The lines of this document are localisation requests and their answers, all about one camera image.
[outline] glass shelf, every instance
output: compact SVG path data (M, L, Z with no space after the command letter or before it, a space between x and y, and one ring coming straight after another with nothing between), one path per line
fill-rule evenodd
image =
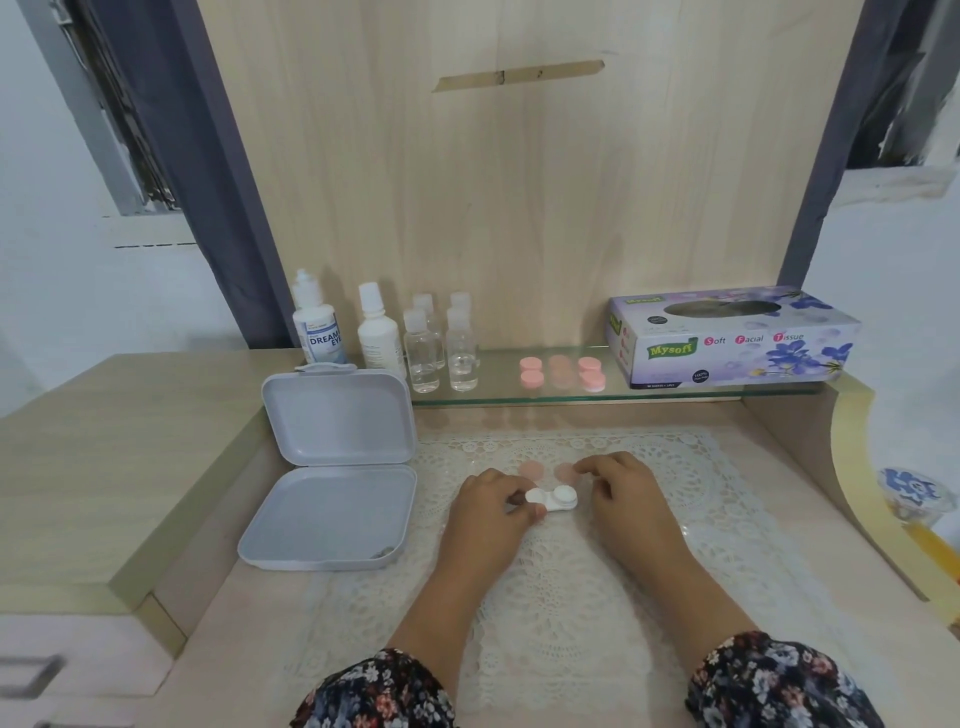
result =
M577 359L593 356L603 364L607 387L602 392L584 390L578 376L569 389L561 389L550 381L548 359L562 354L570 359L576 375ZM540 389L520 386L520 359L536 356L543 362L546 382ZM616 400L703 400L735 397L762 397L768 395L812 395L823 387L823 382L765 381L758 384L725 387L683 387L674 389L631 389L613 360L610 347L557 347L549 349L494 349L480 352L479 382L469 392L457 392L450 387L446 368L440 372L440 387L428 394L411 391L417 407L450 405L548 404L553 402L616 401Z

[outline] lace doily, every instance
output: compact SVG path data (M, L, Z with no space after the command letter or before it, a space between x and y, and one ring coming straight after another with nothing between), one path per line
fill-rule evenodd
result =
M461 482L524 460L552 470L595 452L627 450L656 474L697 558L764 629L830 654L868 689L886 689L876 657L830 602L776 521L705 430L498 432L420 439L411 462L417 498L400 558L383 570L318 573L311 617L285 668L296 702L328 673L368 657L390 637L434 561ZM685 677L656 606L604 552L580 505L531 529L487 595L461 672L458 711L558 708L589 713L645 700L681 701Z

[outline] window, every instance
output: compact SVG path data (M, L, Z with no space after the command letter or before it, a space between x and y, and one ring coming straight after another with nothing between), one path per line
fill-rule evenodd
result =
M19 0L121 215L179 211L85 0Z
M909 0L848 169L948 165L960 148L960 0Z

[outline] small travel bottle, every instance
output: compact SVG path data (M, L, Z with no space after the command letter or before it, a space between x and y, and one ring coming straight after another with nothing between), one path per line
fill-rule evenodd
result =
M446 364L450 386L468 392L477 385L477 345L470 330L470 314L463 308L446 312Z
M396 321L387 316L380 286L375 282L360 284L360 306L364 322L357 329L357 335L367 369L388 369L405 377L400 329Z
M446 351L444 350L444 327L440 317L433 310L433 294L418 293L414 296L414 308L426 311L426 327L437 337L437 369L446 366Z
M450 294L450 307L451 308L463 308L467 312L467 320L470 320L470 314L473 310L473 298L467 291L454 291ZM480 366L480 355L477 354L476 361L474 365L476 367Z
M414 392L425 394L440 386L437 372L437 335L426 327L426 311L410 308L403 312L403 348L407 351L407 368Z
M314 276L300 268L297 279L290 286L297 310L294 311L294 327L303 346L308 364L334 362L346 364L347 354L337 326L333 306L324 303L320 283Z

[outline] blue flower print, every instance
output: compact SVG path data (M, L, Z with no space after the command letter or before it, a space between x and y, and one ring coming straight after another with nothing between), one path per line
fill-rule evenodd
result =
M833 306L827 305L820 299L813 298L813 296L808 296L806 293L802 293L796 301L791 301L790 305L794 308L833 308Z
M929 480L923 480L910 471L898 471L894 468L883 469L883 481L887 488L900 494L904 500L909 500L917 506L940 500L941 495L937 486Z
M810 350L805 349L804 339L791 341L789 344L777 344L772 351L767 352L767 358L775 367L792 375L806 374L823 365L810 356Z
M820 352L822 356L829 356L833 361L839 361L841 364L846 363L847 357L850 356L850 349L853 348L853 342L849 344L844 344L842 347L824 347Z

